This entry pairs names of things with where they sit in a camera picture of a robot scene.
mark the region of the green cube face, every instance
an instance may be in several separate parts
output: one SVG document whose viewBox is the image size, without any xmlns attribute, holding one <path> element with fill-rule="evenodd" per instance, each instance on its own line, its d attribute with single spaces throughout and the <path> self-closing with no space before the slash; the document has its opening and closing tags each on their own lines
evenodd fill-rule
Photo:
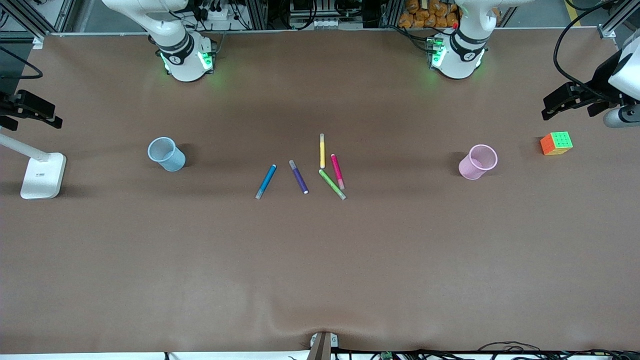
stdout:
<svg viewBox="0 0 640 360">
<path fill-rule="evenodd" d="M 566 131 L 551 133 L 551 139 L 553 139 L 556 149 L 571 149 L 573 147 L 569 133 Z"/>
</svg>

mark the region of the blue marker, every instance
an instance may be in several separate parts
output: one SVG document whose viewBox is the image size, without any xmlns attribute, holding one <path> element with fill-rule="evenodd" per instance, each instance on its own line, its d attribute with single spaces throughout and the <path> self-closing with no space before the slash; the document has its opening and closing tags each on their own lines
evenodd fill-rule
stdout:
<svg viewBox="0 0 640 360">
<path fill-rule="evenodd" d="M 267 186 L 269 186 L 269 182 L 271 181 L 271 178 L 273 177 L 273 174 L 275 172 L 276 172 L 276 165 L 273 164 L 271 168 L 269 168 L 269 172 L 267 173 L 267 175 L 264 176 L 264 180 L 262 180 L 262 184 L 258 189 L 258 193 L 255 194 L 256 199 L 260 200 L 260 198 L 262 197 L 262 193 L 264 193 L 264 190 L 267 190 Z"/>
<path fill-rule="evenodd" d="M 302 179 L 302 175 L 300 175 L 300 170 L 298 170 L 296 163 L 293 162 L 293 160 L 289 160 L 289 166 L 291 166 L 291 171 L 293 171 L 293 176 L 296 177 L 298 186 L 300 186 L 300 190 L 302 190 L 302 193 L 309 193 L 307 184 L 305 184 L 305 181 Z"/>
</svg>

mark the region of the marker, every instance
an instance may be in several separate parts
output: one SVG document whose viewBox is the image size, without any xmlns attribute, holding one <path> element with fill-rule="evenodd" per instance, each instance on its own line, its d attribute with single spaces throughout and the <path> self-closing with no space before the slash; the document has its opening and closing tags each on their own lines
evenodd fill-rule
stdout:
<svg viewBox="0 0 640 360">
<path fill-rule="evenodd" d="M 324 168 L 324 134 L 320 134 L 320 168 Z"/>
<path fill-rule="evenodd" d="M 264 176 L 264 180 L 262 180 L 262 184 L 258 189 L 258 193 L 255 194 L 256 199 L 260 200 L 260 198 L 262 197 L 262 193 L 264 193 L 264 190 L 267 190 L 267 186 L 269 186 L 269 182 L 271 181 L 271 178 L 273 177 L 273 173 L 275 172 L 276 172 L 276 165 L 273 164 L 271 168 L 269 168 L 269 171 L 267 172 L 267 174 Z"/>
<path fill-rule="evenodd" d="M 326 181 L 326 183 L 329 184 L 329 186 L 331 186 L 331 188 L 335 191 L 335 193 L 338 194 L 340 199 L 344 200 L 347 198 L 347 195 L 345 195 L 342 192 L 342 190 L 338 188 L 338 186 L 333 182 L 333 180 L 331 180 L 329 175 L 327 175 L 323 169 L 318 170 L 318 174 L 320 174 L 320 176 L 322 176 L 322 178 Z"/>
<path fill-rule="evenodd" d="M 338 157 L 335 154 L 331 154 L 331 162 L 333 163 L 333 171 L 335 172 L 335 178 L 338 179 L 338 187 L 340 190 L 344 190 L 344 181 L 342 181 L 342 172 L 340 172 L 340 164 L 338 164 Z"/>
<path fill-rule="evenodd" d="M 298 186 L 300 186 L 300 190 L 302 193 L 309 193 L 309 189 L 307 188 L 307 184 L 302 179 L 302 175 L 300 175 L 300 170 L 296 166 L 296 163 L 293 160 L 289 160 L 289 166 L 291 166 L 291 171 L 293 171 L 293 176 L 296 177 L 296 181 L 298 182 Z"/>
</svg>

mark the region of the pink marker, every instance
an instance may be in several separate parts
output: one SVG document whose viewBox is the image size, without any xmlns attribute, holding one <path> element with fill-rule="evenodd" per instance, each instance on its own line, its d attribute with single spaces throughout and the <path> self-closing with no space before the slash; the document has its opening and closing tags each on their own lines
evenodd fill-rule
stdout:
<svg viewBox="0 0 640 360">
<path fill-rule="evenodd" d="M 335 172 L 335 178 L 338 180 L 338 187 L 340 190 L 344 190 L 344 181 L 342 181 L 342 172 L 340 171 L 340 165 L 338 165 L 338 158 L 335 154 L 331 154 L 331 162 L 333 163 L 333 171 Z"/>
</svg>

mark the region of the green marker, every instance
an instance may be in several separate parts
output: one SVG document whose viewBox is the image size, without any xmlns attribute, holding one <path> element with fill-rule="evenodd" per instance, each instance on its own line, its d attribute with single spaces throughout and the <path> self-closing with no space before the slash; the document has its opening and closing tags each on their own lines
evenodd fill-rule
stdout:
<svg viewBox="0 0 640 360">
<path fill-rule="evenodd" d="M 329 175 L 327 175 L 326 172 L 324 172 L 323 169 L 318 170 L 318 174 L 320 174 L 320 176 L 322 176 L 322 178 L 326 181 L 326 183 L 329 184 L 329 186 L 331 186 L 331 188 L 335 191 L 335 193 L 338 194 L 340 199 L 344 200 L 344 199 L 347 198 L 347 195 L 345 195 L 340 190 L 340 188 L 338 188 L 338 186 L 333 182 L 333 180 L 331 180 Z"/>
</svg>

